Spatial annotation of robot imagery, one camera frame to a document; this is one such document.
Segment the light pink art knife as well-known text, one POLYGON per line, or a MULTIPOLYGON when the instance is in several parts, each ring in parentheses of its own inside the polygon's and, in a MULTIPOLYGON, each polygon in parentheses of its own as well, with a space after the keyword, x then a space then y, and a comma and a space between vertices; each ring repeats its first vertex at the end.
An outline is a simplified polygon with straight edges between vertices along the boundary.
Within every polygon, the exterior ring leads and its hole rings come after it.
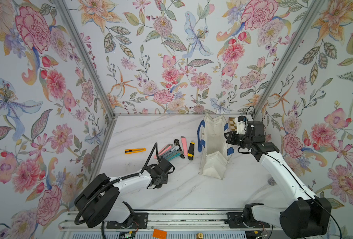
POLYGON ((187 145, 187 139, 184 136, 181 136, 180 142, 182 145, 182 151, 184 156, 188 156, 188 145, 187 145))

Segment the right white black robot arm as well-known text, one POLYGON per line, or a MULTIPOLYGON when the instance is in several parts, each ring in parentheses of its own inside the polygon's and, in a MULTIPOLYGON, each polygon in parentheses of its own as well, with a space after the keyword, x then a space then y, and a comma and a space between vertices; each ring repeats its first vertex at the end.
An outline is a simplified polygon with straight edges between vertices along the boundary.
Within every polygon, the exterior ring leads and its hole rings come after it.
POLYGON ((236 125, 236 131, 224 134, 226 142, 251 154, 270 173, 288 203, 286 209, 247 204, 243 223, 249 227, 261 223, 279 227, 291 239, 325 235, 332 210, 329 200, 317 197, 288 166, 275 144, 265 141, 261 121, 240 116, 236 125))

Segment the white Doraemon canvas pouch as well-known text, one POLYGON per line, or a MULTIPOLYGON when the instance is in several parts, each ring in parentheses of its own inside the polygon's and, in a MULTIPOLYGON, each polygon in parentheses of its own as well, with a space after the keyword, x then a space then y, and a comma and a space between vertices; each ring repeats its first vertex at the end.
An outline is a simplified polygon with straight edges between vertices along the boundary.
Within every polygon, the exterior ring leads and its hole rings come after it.
POLYGON ((226 142, 224 134, 229 125, 223 115, 212 117, 206 114, 197 129, 198 152, 202 154, 199 174, 220 179, 229 164, 234 148, 226 142))

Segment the yellow slim art knife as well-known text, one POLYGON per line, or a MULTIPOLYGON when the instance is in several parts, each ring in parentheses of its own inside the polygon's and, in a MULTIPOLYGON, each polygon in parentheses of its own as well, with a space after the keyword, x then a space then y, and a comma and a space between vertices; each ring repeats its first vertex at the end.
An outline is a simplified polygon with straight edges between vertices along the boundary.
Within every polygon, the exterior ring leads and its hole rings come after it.
POLYGON ((146 150, 147 150, 146 148, 126 149, 125 150, 125 154, 133 154, 133 153, 145 152, 146 150))

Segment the teal art knife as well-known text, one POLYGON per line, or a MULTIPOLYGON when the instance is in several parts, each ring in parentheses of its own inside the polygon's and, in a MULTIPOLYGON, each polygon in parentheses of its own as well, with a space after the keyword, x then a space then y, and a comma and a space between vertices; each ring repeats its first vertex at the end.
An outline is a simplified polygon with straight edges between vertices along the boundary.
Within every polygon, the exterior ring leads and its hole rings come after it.
POLYGON ((164 156, 162 156, 162 158, 167 161, 171 161, 172 159, 180 157, 181 155, 184 156, 181 150, 175 150, 165 154, 164 156))

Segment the grey art knife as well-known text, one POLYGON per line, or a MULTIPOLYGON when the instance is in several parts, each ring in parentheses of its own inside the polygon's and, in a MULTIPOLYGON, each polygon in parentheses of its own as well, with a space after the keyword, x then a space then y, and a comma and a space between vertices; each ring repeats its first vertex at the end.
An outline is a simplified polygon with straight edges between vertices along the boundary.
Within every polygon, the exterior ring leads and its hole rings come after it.
POLYGON ((179 148, 180 148, 180 147, 179 147, 178 145, 177 145, 177 146, 174 146, 174 147, 171 147, 170 149, 167 149, 166 151, 164 151, 164 152, 162 153, 162 156, 165 157, 165 155, 168 154, 168 153, 171 153, 171 152, 173 152, 173 151, 178 151, 179 148))

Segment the black art knife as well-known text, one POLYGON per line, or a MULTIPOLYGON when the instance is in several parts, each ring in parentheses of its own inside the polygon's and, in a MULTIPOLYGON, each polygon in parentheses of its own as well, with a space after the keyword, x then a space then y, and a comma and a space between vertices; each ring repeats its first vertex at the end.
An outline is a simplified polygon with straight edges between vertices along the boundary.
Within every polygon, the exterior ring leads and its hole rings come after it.
POLYGON ((184 156, 182 147, 180 146, 180 141, 179 141, 179 139, 175 139, 175 140, 174 140, 174 146, 177 147, 177 151, 178 151, 178 153, 180 153, 180 156, 179 156, 179 157, 182 158, 182 159, 185 159, 185 156, 184 156))

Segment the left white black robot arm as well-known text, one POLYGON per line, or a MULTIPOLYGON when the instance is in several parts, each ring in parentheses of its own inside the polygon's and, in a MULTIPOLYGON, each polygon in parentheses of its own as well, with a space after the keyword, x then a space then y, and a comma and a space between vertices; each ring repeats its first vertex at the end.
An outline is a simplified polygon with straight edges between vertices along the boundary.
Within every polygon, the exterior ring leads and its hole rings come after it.
POLYGON ((128 228, 134 224, 136 213, 122 196, 135 190, 158 189, 167 184, 175 167, 161 158, 157 164, 145 165, 139 172, 121 177, 108 177, 102 173, 75 199, 78 209, 74 223, 94 228, 104 221, 128 228))

